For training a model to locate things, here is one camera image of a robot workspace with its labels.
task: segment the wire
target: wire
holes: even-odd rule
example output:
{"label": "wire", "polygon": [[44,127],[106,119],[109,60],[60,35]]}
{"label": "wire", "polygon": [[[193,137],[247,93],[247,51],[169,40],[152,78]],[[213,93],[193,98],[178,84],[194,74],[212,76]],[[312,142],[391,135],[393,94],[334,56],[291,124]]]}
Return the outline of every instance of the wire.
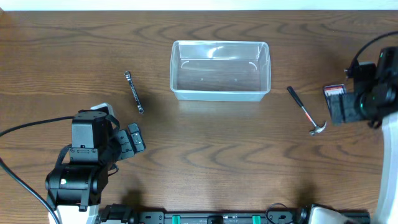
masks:
{"label": "wire", "polygon": [[112,174],[108,174],[108,177],[112,176],[113,174],[117,173],[119,171],[119,166],[116,164],[113,164],[112,169],[116,169],[115,172],[113,172]]}
{"label": "wire", "polygon": [[[0,133],[0,137],[5,135],[5,134],[7,134],[7,133],[10,133],[11,131],[15,131],[15,130],[18,130],[18,129],[21,129],[21,128],[33,126],[33,125],[36,125],[36,124],[45,124],[45,123],[51,123],[51,122],[55,122],[55,121],[62,121],[62,120],[65,120],[65,119],[73,119],[73,118],[74,118],[74,116],[66,116],[66,117],[62,117],[62,118],[47,119],[47,120],[43,120],[43,121],[36,121],[36,122],[27,123],[27,124],[22,124],[22,125],[7,129],[5,131],[2,131]],[[27,183],[25,183],[21,178],[19,178],[15,173],[13,173],[13,171],[10,168],[8,168],[8,166],[4,163],[4,161],[1,159],[1,157],[0,157],[0,166],[16,182],[18,182],[18,184],[21,184],[27,191],[29,191],[35,198],[37,198],[37,200],[39,200],[39,202],[41,204],[44,205],[44,207],[49,211],[51,216],[54,218],[56,224],[60,224],[60,220],[56,216],[55,212],[52,210],[51,206],[35,190],[33,190]]]}
{"label": "wire", "polygon": [[266,218],[267,218],[267,220],[268,220],[271,224],[276,224],[276,223],[274,223],[274,222],[268,217],[268,212],[269,212],[270,209],[272,209],[272,208],[273,208],[274,206],[276,206],[276,205],[281,205],[281,206],[287,208],[286,205],[284,205],[284,204],[282,204],[282,203],[273,203],[270,207],[268,207],[267,210],[266,210]]}
{"label": "wire", "polygon": [[356,53],[356,55],[354,56],[354,58],[353,58],[353,60],[352,60],[352,62],[351,62],[351,65],[349,66],[348,70],[352,70],[352,69],[354,68],[356,62],[358,61],[359,55],[360,55],[367,47],[369,47],[371,44],[375,43],[376,41],[378,41],[378,40],[380,40],[380,39],[382,39],[382,38],[388,37],[388,36],[390,36],[390,35],[397,35],[397,34],[398,34],[398,30],[397,30],[397,31],[388,32],[388,33],[383,34],[383,35],[380,35],[380,36],[376,37],[375,39],[369,41],[367,44],[365,44],[365,45],[358,51],[358,53]]}

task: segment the clear plastic bin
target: clear plastic bin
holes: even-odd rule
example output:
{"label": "clear plastic bin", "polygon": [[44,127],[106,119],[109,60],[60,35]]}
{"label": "clear plastic bin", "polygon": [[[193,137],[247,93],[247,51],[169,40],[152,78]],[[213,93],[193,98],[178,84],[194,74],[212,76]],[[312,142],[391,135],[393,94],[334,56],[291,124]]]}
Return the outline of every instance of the clear plastic bin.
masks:
{"label": "clear plastic bin", "polygon": [[174,42],[170,88],[179,100],[261,101],[271,89],[265,42]]}

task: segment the hammer handle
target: hammer handle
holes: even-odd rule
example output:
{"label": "hammer handle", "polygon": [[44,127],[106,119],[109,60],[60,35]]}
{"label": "hammer handle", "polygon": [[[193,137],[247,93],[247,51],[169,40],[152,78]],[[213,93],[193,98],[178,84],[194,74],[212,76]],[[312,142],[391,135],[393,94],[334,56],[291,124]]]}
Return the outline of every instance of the hammer handle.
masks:
{"label": "hammer handle", "polygon": [[301,102],[299,96],[297,96],[296,92],[294,92],[293,88],[291,86],[287,87],[287,91],[292,95],[293,99],[296,101],[296,103],[300,106],[303,107],[303,103]]}

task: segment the wood grain tabletop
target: wood grain tabletop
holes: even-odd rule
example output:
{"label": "wood grain tabletop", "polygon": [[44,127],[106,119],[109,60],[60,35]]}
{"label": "wood grain tabletop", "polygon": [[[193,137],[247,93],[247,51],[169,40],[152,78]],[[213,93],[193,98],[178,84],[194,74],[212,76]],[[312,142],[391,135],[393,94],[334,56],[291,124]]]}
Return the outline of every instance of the wood grain tabletop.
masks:
{"label": "wood grain tabletop", "polygon": [[[331,124],[325,85],[373,37],[398,29],[394,11],[5,12],[0,18],[0,129],[70,116],[110,103],[122,127],[137,123],[147,149],[118,162],[101,207],[125,203],[168,211],[265,210],[322,203],[374,213],[381,130]],[[176,40],[267,42],[271,92],[261,102],[178,101],[169,68]],[[391,37],[360,61],[376,61]],[[146,112],[124,77],[130,70]],[[312,128],[286,90],[292,85],[326,130]],[[4,162],[39,194],[70,121],[0,139]],[[47,223],[44,207],[0,171],[0,223]]]}

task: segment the white wall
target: white wall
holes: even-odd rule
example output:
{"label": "white wall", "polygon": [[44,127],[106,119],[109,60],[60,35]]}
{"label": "white wall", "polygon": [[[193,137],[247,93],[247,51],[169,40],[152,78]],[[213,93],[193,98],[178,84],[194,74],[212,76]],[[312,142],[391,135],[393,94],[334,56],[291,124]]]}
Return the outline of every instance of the white wall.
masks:
{"label": "white wall", "polygon": [[398,9],[398,0],[0,0],[0,7],[5,11],[355,10]]}

